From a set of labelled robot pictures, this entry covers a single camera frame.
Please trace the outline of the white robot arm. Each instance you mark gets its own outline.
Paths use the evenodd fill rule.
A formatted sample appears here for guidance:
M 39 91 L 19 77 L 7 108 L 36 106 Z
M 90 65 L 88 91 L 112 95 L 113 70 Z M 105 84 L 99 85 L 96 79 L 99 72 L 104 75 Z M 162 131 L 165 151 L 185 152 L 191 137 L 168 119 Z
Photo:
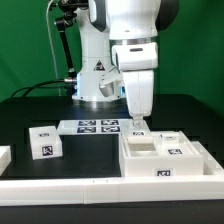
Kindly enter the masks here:
M 133 125 L 142 127 L 152 111 L 156 36 L 176 18 L 179 0 L 58 0 L 58 6 L 60 34 L 77 24 L 81 35 L 81 71 L 67 60 L 77 79 L 74 98 L 109 104 L 123 97 Z

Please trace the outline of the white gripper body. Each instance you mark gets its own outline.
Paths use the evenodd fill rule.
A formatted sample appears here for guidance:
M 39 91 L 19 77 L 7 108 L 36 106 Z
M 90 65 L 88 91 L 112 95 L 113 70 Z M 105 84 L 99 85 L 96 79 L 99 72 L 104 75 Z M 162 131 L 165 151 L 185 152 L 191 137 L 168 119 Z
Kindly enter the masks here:
M 129 114 L 133 118 L 149 116 L 153 104 L 154 72 L 152 70 L 123 72 Z

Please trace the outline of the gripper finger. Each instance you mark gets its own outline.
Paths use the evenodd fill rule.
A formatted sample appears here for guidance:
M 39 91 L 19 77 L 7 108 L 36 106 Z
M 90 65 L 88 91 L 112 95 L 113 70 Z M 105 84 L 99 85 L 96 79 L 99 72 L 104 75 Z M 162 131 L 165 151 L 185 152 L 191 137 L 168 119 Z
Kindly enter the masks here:
M 134 118 L 133 118 L 133 125 L 134 125 L 136 128 L 142 128 L 142 127 L 143 127 L 143 124 L 144 124 L 144 120 L 143 120 L 142 117 L 137 116 L 137 117 L 134 117 Z

